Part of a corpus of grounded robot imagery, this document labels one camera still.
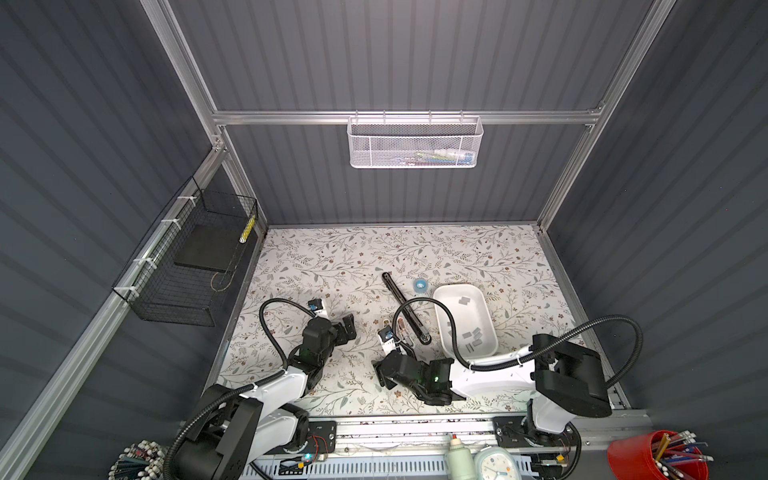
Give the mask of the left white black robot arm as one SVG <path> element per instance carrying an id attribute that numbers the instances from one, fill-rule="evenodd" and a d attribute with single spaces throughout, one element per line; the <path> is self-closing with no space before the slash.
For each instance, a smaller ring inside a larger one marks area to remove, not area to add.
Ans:
<path id="1" fill-rule="evenodd" d="M 286 304 L 309 316 L 302 342 L 290 352 L 267 325 L 266 309 L 273 304 Z M 209 387 L 166 453 L 164 479 L 238 479 L 249 463 L 268 451 L 302 446 L 309 431 L 308 414 L 293 402 L 319 383 L 334 349 L 357 338 L 353 314 L 332 322 L 325 313 L 320 299 L 302 306 L 271 298 L 260 306 L 259 324 L 278 353 L 280 369 L 238 388 Z"/>

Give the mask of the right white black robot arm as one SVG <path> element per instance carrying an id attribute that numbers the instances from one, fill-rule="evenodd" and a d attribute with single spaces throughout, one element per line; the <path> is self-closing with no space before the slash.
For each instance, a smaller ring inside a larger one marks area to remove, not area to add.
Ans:
<path id="1" fill-rule="evenodd" d="M 540 445 L 548 437 L 564 434 L 577 417 L 611 416 L 608 390 L 632 369 L 644 343 L 637 321 L 626 315 L 609 314 L 582 323 L 560 337 L 536 334 L 530 346 L 514 353 L 470 361 L 460 352 L 456 320 L 444 303 L 416 297 L 400 305 L 394 316 L 399 317 L 406 307 L 419 302 L 432 303 L 447 316 L 453 356 L 421 361 L 391 330 L 385 341 L 392 349 L 373 364 L 380 384 L 387 389 L 402 386 L 431 406 L 448 406 L 501 390 L 532 391 L 534 396 L 527 404 L 522 434 Z M 614 322 L 633 329 L 634 345 L 625 363 L 606 378 L 600 354 L 571 339 Z"/>

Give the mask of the black stapler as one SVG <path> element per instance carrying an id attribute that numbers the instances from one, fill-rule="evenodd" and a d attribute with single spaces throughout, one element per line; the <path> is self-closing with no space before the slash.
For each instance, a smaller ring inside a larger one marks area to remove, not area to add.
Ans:
<path id="1" fill-rule="evenodd" d="M 392 279 L 390 272 L 383 272 L 382 280 L 385 286 L 387 287 L 387 289 L 395 297 L 395 299 L 398 301 L 399 304 L 405 304 L 407 302 L 405 295 L 402 293 L 402 291 L 399 289 L 397 284 Z M 432 342 L 432 337 L 428 332 L 428 329 L 424 326 L 424 324 L 421 322 L 421 320 L 416 315 L 415 311 L 412 309 L 410 305 L 406 305 L 403 308 L 402 316 L 405 318 L 408 325 L 416 334 L 419 342 L 422 345 L 430 345 Z"/>

